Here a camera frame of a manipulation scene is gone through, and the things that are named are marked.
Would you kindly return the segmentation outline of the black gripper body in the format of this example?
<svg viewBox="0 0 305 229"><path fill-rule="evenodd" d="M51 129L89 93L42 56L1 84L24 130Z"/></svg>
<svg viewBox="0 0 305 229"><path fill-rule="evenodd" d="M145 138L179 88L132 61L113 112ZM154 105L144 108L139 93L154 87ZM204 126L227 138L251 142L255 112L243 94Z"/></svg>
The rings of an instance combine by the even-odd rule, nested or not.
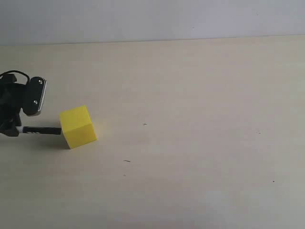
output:
<svg viewBox="0 0 305 229"><path fill-rule="evenodd" d="M20 111L23 106L26 85L0 82L0 128L21 126Z"/></svg>

